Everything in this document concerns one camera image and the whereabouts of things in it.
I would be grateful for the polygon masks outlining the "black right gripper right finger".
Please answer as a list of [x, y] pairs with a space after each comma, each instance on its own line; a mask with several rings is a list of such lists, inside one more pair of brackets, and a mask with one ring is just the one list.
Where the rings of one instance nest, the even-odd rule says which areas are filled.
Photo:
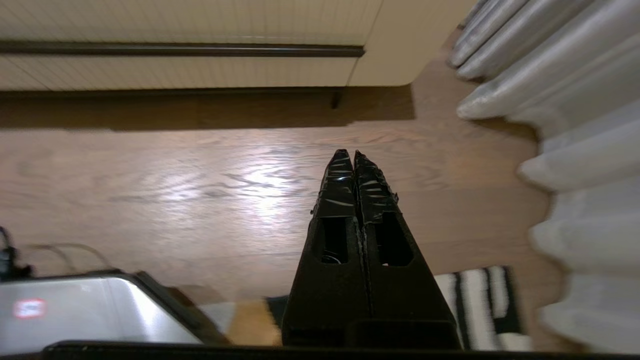
[[350, 342], [382, 349], [460, 350], [457, 322], [419, 250], [382, 169], [354, 156], [368, 318]]

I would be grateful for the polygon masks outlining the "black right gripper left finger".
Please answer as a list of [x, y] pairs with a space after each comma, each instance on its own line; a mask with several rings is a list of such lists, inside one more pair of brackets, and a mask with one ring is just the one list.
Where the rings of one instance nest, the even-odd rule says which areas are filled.
[[370, 314], [355, 198], [354, 167], [338, 149], [318, 197], [282, 321], [282, 344], [342, 347], [346, 330]]

